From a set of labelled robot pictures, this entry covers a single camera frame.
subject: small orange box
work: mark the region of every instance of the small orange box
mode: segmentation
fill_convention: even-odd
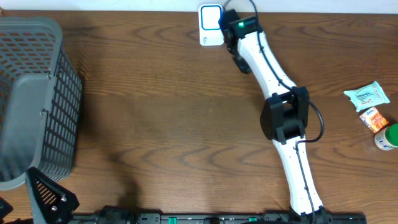
[[[359,117],[363,120],[366,126],[373,131],[373,133],[377,133],[385,125],[388,124],[388,121],[379,113],[379,111],[374,106],[365,111]]]

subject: green bottle cap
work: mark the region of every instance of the green bottle cap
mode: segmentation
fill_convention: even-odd
[[[398,124],[393,124],[386,130],[386,139],[393,146],[398,146]]]

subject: white label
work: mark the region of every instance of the white label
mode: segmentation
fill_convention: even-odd
[[[386,134],[385,134],[386,130],[387,130],[387,128],[384,128],[383,130],[379,131],[374,136],[374,142],[382,150],[388,151],[388,150],[391,150],[391,149],[395,149],[396,146],[394,146],[391,143],[389,143],[389,141],[386,139]]]
[[[223,13],[220,4],[203,4],[199,7],[199,40],[203,46],[224,43],[224,35],[218,21]]]

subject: gray plastic basket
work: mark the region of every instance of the gray plastic basket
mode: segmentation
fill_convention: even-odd
[[[81,80],[44,18],[0,18],[0,190],[37,167],[58,181],[72,170]]]

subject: wooden table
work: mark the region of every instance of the wooden table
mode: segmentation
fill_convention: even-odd
[[[202,47],[197,13],[4,11],[55,19],[85,81],[76,166],[60,183],[80,201],[164,213],[287,210],[289,188],[261,131],[264,99],[226,46]],[[382,151],[344,90],[377,80],[398,119],[398,16],[261,14],[271,49],[326,122],[308,159],[324,206],[398,223],[398,150]],[[310,112],[307,137],[318,134]],[[0,192],[29,218],[25,187]]]

